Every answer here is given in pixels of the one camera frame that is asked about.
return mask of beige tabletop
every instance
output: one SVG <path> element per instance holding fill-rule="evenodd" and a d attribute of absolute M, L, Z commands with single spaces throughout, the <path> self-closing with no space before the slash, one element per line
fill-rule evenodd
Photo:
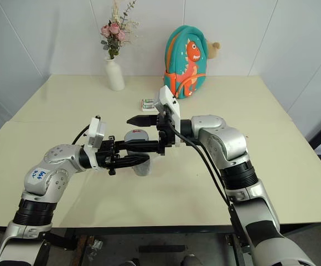
<path fill-rule="evenodd" d="M 126 77 L 114 92 L 100 76 L 53 75 L 0 130 L 0 226 L 13 218 L 23 180 L 44 153 L 71 143 L 100 115 L 107 135 L 122 140 L 158 76 Z M 179 101 L 183 119 L 214 114 L 246 136 L 248 151 L 281 223 L 321 222 L 321 162 L 258 76 L 207 77 Z M 145 128 L 157 139 L 155 127 Z M 152 154 L 152 173 L 87 170 L 74 175 L 56 208 L 54 227 L 228 225 L 229 214 L 198 154 L 182 144 Z"/>

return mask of teal backpack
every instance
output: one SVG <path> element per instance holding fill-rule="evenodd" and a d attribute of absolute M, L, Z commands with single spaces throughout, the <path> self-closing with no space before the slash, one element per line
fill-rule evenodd
<path fill-rule="evenodd" d="M 189 97 L 205 80 L 208 50 L 203 33 L 183 25 L 169 37 L 165 48 L 164 84 L 176 98 Z"/>

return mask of flower vase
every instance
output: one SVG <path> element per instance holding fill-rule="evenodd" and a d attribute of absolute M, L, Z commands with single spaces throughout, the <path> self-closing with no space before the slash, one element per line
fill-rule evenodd
<path fill-rule="evenodd" d="M 109 86 L 111 90 L 119 91 L 125 88 L 125 82 L 120 66 L 115 62 L 115 58 L 105 58 L 105 72 L 109 80 Z"/>

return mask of floor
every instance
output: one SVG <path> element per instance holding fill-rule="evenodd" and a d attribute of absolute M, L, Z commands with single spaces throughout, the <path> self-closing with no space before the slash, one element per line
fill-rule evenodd
<path fill-rule="evenodd" d="M 295 241 L 317 265 L 321 266 L 321 224 L 309 226 L 286 235 Z M 91 256 L 86 250 L 82 266 L 118 266 L 125 260 L 139 258 L 141 266 L 178 266 L 186 254 L 194 253 L 204 266 L 235 266 L 232 248 L 224 236 L 214 233 L 192 234 L 128 234 L 98 236 L 103 241 L 102 248 Z M 171 253 L 140 253 L 144 245 L 183 245 L 184 251 Z M 74 251 L 52 247 L 48 266 L 70 266 Z M 251 256 L 245 254 L 246 266 L 252 266 Z"/>

